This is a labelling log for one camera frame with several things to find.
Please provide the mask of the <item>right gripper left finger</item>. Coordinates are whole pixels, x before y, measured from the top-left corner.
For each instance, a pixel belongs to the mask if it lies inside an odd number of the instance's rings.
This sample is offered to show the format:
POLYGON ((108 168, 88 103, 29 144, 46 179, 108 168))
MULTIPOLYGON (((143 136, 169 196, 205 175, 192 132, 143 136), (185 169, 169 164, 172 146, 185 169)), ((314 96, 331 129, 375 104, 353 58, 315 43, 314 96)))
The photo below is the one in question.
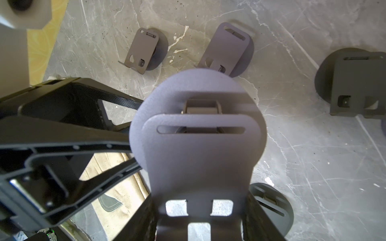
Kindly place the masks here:
POLYGON ((156 228, 157 210, 150 194, 113 241, 155 241, 156 228))

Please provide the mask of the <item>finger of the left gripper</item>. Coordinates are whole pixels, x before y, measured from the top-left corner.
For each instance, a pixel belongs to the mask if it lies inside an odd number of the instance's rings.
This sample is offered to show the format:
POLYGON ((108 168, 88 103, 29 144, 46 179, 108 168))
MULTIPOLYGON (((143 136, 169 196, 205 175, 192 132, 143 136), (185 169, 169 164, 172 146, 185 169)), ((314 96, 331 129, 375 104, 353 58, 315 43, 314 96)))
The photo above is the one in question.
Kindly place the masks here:
POLYGON ((129 131, 130 123, 115 125, 103 102, 137 110, 142 100, 90 78, 50 80, 1 98, 1 118, 23 115, 115 132, 129 131))
POLYGON ((1 120, 1 224, 56 226, 140 170, 135 159, 82 181, 96 153, 130 153, 127 134, 27 116, 1 120))

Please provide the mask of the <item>beige work glove right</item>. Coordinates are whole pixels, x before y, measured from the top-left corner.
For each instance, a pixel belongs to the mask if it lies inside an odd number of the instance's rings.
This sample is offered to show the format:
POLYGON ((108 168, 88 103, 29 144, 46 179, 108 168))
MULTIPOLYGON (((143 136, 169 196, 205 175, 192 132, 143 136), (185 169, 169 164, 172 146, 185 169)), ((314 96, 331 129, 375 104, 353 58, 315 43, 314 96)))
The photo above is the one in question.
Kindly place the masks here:
MULTIPOLYGON (((125 153, 97 153, 83 171, 86 181, 129 161, 125 153)), ((88 205, 80 213, 78 226, 92 241, 112 241, 148 197, 139 173, 121 181, 88 205)))

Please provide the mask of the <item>grey phone stand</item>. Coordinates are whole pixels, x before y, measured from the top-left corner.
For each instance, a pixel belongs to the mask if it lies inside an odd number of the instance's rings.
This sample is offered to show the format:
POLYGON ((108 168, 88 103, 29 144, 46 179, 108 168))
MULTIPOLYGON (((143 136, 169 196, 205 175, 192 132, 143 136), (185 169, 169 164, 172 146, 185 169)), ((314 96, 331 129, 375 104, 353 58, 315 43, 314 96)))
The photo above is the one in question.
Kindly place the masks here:
POLYGON ((325 58, 314 79, 330 115, 386 118, 386 54, 343 48, 325 58))
POLYGON ((156 28, 140 28, 136 32, 128 54, 122 65, 144 74, 157 68, 168 52, 168 40, 156 28))
POLYGON ((219 25, 197 68, 208 68, 232 78, 241 75, 254 54, 250 35, 230 23, 219 25))
POLYGON ((161 83, 140 105, 130 146, 147 171, 157 239, 186 241, 207 223, 213 241, 240 241, 253 167, 267 133, 254 100, 231 77, 191 69, 161 83))

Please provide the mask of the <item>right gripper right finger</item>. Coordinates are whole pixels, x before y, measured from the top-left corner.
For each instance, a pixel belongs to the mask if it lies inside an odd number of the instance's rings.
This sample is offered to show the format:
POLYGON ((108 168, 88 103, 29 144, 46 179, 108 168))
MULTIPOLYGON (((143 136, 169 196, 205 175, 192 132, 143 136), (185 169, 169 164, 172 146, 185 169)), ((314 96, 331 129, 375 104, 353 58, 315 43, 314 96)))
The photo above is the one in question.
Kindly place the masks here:
POLYGON ((242 214, 244 241, 285 241, 284 236, 249 192, 242 214))

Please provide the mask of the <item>dark phone stand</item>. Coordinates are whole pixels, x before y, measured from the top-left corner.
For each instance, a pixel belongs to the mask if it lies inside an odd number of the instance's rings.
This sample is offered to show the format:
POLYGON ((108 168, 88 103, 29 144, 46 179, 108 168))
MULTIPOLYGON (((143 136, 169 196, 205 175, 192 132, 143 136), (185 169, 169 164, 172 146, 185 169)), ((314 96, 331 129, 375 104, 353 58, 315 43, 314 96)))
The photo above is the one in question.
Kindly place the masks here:
POLYGON ((278 231, 285 237, 294 223, 294 210, 288 199, 266 183, 250 184, 249 191, 278 231))

